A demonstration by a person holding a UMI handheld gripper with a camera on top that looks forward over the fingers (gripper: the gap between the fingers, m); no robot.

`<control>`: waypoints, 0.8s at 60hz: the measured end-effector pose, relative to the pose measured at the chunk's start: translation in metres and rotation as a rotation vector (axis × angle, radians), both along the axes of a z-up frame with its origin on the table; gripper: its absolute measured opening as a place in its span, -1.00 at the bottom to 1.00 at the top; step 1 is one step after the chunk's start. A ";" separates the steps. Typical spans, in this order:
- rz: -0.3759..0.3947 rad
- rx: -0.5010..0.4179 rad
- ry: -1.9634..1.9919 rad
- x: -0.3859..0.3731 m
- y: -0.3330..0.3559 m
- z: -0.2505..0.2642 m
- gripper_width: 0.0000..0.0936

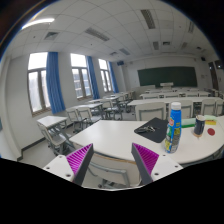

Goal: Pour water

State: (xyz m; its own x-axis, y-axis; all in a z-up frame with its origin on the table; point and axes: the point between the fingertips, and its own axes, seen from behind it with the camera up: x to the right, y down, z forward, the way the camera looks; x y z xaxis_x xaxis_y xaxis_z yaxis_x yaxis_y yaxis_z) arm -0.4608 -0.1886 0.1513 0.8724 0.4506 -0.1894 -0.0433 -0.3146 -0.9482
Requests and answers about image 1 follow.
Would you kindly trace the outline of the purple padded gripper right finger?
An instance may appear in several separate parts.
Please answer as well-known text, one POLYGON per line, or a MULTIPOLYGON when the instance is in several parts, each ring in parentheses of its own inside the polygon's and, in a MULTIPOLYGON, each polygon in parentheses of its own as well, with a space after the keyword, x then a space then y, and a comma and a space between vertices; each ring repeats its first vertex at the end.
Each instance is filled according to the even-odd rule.
POLYGON ((131 153, 144 185, 155 182, 182 169, 180 164, 166 154, 159 155, 136 143, 132 144, 131 153))

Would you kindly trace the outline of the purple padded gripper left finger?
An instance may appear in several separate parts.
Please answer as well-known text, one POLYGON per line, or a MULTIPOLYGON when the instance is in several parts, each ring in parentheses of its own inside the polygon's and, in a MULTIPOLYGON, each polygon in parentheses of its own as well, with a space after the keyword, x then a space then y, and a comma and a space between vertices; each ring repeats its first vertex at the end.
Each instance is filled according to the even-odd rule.
POLYGON ((58 155, 44 170, 81 186, 93 154, 93 145, 89 144, 67 156, 58 155))

